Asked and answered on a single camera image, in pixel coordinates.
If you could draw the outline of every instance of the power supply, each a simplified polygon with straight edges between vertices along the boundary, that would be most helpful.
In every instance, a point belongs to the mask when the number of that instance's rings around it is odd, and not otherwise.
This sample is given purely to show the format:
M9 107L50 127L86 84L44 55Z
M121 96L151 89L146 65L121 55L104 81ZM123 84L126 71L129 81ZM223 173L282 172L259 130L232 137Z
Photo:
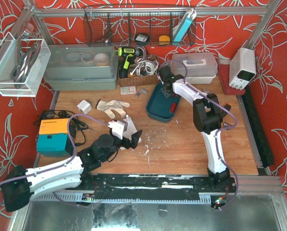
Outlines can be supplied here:
M73 146L67 134L39 135L37 151L48 157L64 157L73 154Z
M255 76L254 51L247 48L238 49L230 62L229 86L243 90Z
M68 118L65 119L43 119L39 128L40 135L52 135L52 134L67 134L67 123ZM70 133L71 136L76 138L76 126L70 122Z

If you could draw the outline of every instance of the glove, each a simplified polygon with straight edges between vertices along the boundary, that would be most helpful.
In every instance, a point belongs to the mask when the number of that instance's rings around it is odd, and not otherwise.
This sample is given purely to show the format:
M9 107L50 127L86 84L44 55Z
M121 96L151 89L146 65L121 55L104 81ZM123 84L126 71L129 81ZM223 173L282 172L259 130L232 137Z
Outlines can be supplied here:
M96 109L103 111L104 113L106 113L110 119L114 119L115 118L115 114L112 112L112 110L116 111L117 113L119 113L121 115L121 117L125 117L126 116L126 112L124 111L124 107L129 107L130 104L123 102L123 101L119 101L119 100L111 100L109 102L105 102L103 100L99 100L97 105L96 105Z

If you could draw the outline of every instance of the teal charger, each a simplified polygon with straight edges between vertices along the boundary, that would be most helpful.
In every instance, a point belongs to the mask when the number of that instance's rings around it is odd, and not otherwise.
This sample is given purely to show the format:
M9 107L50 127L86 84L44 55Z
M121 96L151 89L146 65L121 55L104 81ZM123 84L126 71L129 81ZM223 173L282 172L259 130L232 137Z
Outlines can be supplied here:
M47 157L68 157L73 154L73 146L67 134L39 135L37 151Z

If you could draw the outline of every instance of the white power supply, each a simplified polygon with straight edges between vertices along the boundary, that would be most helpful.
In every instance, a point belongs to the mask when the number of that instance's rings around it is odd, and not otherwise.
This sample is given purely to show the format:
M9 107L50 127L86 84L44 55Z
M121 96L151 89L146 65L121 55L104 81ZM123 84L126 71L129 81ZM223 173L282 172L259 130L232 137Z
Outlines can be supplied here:
M243 90L255 76L254 51L247 48L239 48L230 62L229 86Z

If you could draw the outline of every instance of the red mat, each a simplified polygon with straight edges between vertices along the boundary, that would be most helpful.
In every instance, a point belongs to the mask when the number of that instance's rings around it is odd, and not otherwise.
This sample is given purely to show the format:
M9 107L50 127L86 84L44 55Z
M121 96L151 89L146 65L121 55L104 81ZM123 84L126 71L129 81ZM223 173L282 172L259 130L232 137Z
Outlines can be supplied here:
M243 95L246 90L239 90L229 86L230 78L230 65L229 64L218 64L218 76L224 90L225 95Z

